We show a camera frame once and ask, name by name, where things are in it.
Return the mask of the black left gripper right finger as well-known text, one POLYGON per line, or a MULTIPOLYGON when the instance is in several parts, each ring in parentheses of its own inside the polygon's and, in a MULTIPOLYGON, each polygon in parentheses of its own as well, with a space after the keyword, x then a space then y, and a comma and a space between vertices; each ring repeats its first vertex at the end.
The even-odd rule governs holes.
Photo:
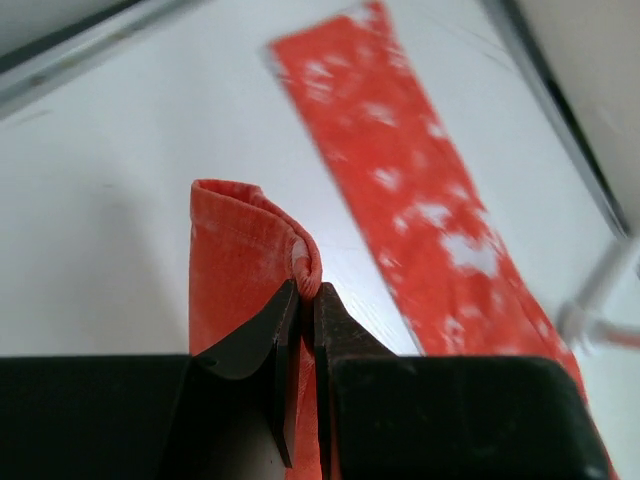
POLYGON ((335 287, 323 282, 313 300, 313 353, 322 479, 332 479, 332 370, 341 358, 394 357, 347 311, 335 287))

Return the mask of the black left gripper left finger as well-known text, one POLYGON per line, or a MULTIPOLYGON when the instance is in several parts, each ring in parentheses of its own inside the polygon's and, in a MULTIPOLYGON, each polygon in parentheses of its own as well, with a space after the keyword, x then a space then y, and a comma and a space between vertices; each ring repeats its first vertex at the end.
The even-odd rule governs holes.
POLYGON ((194 433, 207 468, 292 466, 299 307, 287 280, 258 314, 195 357, 209 388, 194 433))

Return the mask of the orange white tie-dye trousers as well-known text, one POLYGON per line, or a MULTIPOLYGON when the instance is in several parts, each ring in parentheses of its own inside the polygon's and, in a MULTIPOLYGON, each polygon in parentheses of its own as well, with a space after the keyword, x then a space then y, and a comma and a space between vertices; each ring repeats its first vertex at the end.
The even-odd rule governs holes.
MULTIPOLYGON (((332 479, 611 479, 579 367, 528 291, 378 1, 268 47, 420 356, 332 370, 332 479)), ((189 348, 287 281, 302 309, 289 479, 322 479, 309 233, 255 185, 191 187, 189 348)))

